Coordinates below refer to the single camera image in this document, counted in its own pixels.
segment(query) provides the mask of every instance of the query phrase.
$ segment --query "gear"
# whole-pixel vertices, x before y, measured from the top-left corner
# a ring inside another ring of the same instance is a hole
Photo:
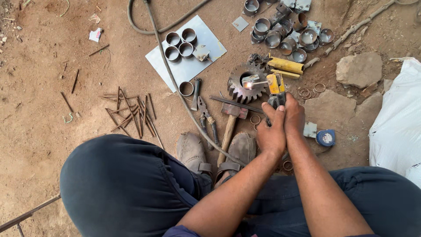
[[[232,99],[236,102],[248,104],[251,101],[256,100],[258,97],[261,97],[262,92],[266,92],[265,87],[268,86],[266,84],[256,85],[251,90],[242,86],[241,79],[251,75],[259,75],[260,81],[264,81],[266,79],[264,69],[260,69],[255,62],[242,63],[232,70],[228,80],[228,91],[229,95],[232,96]]]

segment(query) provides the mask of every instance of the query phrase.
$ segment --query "foot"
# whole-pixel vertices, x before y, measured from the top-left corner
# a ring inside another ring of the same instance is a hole
[[[177,159],[196,174],[211,173],[212,167],[206,163],[202,142],[190,132],[181,134],[177,141]]]
[[[247,133],[239,133],[232,139],[228,148],[228,154],[232,155],[236,160],[232,161],[230,158],[226,158],[225,162],[219,165],[218,174],[216,175],[217,183],[222,182],[224,177],[237,174],[244,168],[243,164],[247,165],[256,157],[256,140]]]

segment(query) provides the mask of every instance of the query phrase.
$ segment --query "blue tape measure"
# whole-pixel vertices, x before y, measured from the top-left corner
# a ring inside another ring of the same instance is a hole
[[[319,131],[316,135],[316,142],[324,147],[335,145],[335,130],[328,129]]]

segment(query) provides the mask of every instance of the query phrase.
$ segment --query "dirt ground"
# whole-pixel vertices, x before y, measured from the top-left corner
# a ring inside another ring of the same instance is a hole
[[[3,51],[0,54],[0,224],[59,193],[60,169],[70,152],[84,139],[109,134],[114,124],[104,108],[114,108],[115,104],[101,100],[97,95],[115,93],[117,86],[129,96],[144,97],[145,93],[151,93],[157,115],[155,126],[166,151],[172,155],[175,155],[175,143],[180,133],[192,131],[198,134],[177,96],[169,95],[170,90],[146,60],[145,55],[157,46],[157,42],[154,36],[141,35],[132,29],[127,20],[127,3],[117,0],[69,2],[68,11],[60,17],[67,8],[65,0],[35,0],[23,9],[19,7],[22,1],[0,0],[0,34],[8,37],[0,47]],[[368,14],[386,2],[313,0],[307,16],[310,20],[322,22],[323,28],[332,29],[336,38],[339,38],[352,24],[367,18]],[[199,0],[153,0],[151,8],[158,27],[162,28],[198,3]],[[229,73],[236,65],[245,62],[249,54],[271,53],[280,56],[278,49],[250,43],[249,32],[256,18],[241,14],[243,3],[232,1],[226,4],[226,1],[213,0],[184,21],[198,14],[228,50],[199,74],[203,79],[200,93],[216,119],[220,140],[223,139],[228,116],[221,114],[221,104],[207,99],[208,96],[217,95],[219,91],[228,96],[226,83]],[[258,17],[269,17],[274,11],[275,6],[272,6]],[[94,13],[101,18],[99,24],[88,20]],[[152,29],[142,1],[135,1],[133,15],[139,28]],[[231,24],[240,15],[250,23],[241,33]],[[288,90],[298,96],[299,86],[312,89],[316,83],[324,83],[333,92],[354,95],[347,100],[357,100],[357,107],[350,108],[355,109],[356,114],[361,113],[358,106],[365,98],[358,96],[360,89],[345,89],[336,82],[336,63],[344,56],[375,51],[384,62],[383,79],[394,79],[401,64],[389,63],[389,58],[405,57],[407,53],[421,58],[421,31],[414,16],[414,6],[392,5],[368,25],[361,41],[354,43],[357,45],[355,50],[360,50],[349,53],[347,48],[342,47],[352,40],[356,41],[359,30],[327,58],[322,58],[322,61],[306,70],[302,77],[286,79]],[[89,32],[97,27],[104,29],[99,44],[88,40]],[[106,43],[110,44],[109,50],[87,56]],[[326,49],[327,46],[309,54],[308,60],[321,56]],[[64,72],[62,62],[67,60]],[[77,69],[80,69],[78,83],[75,93],[70,94]],[[382,89],[383,83],[380,81],[377,91],[382,92]],[[68,108],[60,91],[66,94],[75,113],[81,115],[80,118],[75,116],[67,124],[62,117],[66,116],[69,120]],[[251,105],[259,106],[260,102]],[[313,120],[322,121],[331,117],[329,111],[327,107],[326,113],[318,113]],[[375,118],[378,110],[368,113]],[[360,129],[361,124],[356,122],[344,126],[347,126],[347,131],[352,131]],[[256,134],[249,119],[238,121],[235,132],[240,131]],[[137,138],[133,123],[128,126],[128,132]],[[338,141],[336,150],[320,156],[323,164],[330,170],[368,165],[368,151],[364,149],[357,154],[354,150],[356,143],[352,142],[355,139],[348,134],[343,137]],[[145,133],[143,139],[158,144],[149,132]],[[368,146],[367,139],[361,142]],[[218,152],[207,151],[206,155],[208,162],[216,164]],[[26,236],[79,236],[60,200],[36,212],[21,225]],[[17,237],[19,233],[13,227],[0,236]]]

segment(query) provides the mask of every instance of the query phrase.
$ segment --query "white plastic bag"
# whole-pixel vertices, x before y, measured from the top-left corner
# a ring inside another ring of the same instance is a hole
[[[421,63],[403,61],[370,129],[370,166],[405,176],[421,188]]]

